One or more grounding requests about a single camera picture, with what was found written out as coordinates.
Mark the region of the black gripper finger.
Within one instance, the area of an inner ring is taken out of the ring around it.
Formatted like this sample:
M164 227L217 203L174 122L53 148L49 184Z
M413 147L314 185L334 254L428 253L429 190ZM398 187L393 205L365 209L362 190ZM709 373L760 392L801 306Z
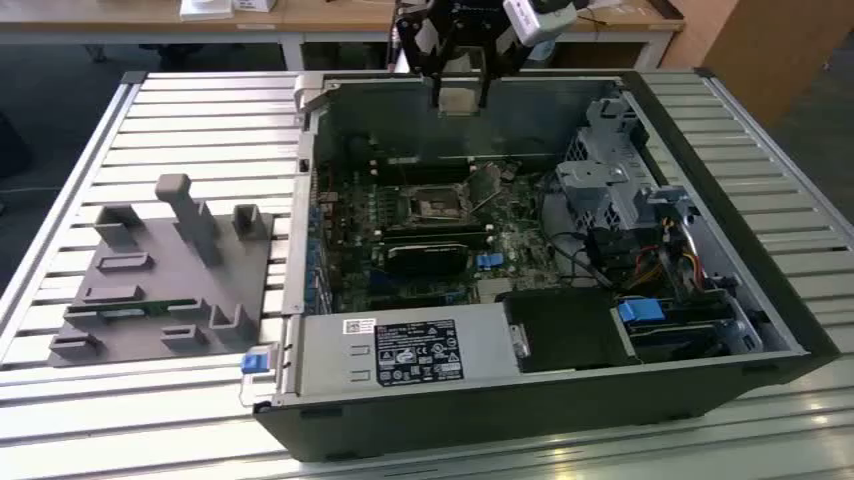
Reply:
M442 87L442 78L454 70L454 61L460 55L456 45L441 45L425 60L425 76L430 80L429 105L438 106L438 96Z
M481 68L480 68L480 80L478 80L478 100L477 106L480 108L486 107L488 93L492 80L500 74L500 58L497 55L496 47L486 45L481 48Z

